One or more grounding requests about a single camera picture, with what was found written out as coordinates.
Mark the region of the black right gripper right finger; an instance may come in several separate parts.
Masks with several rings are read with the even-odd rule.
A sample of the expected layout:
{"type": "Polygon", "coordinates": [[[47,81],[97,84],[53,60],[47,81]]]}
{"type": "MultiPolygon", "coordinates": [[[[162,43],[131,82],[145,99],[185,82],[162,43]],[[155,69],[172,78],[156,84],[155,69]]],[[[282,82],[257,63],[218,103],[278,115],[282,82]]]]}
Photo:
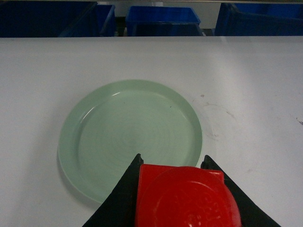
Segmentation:
{"type": "Polygon", "coordinates": [[[224,174],[224,183],[232,193],[239,208],[243,227],[280,227],[268,214],[259,208],[248,195],[219,167],[209,156],[205,155],[201,169],[218,170],[224,174]]]}

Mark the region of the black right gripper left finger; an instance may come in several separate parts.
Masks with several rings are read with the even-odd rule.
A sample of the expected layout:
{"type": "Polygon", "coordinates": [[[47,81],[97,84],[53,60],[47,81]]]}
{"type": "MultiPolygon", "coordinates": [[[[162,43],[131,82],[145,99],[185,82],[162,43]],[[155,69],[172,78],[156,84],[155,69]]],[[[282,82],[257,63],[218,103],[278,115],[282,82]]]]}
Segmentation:
{"type": "Polygon", "coordinates": [[[137,154],[110,195],[85,222],[85,227],[133,227],[140,167],[144,163],[137,154]]]}

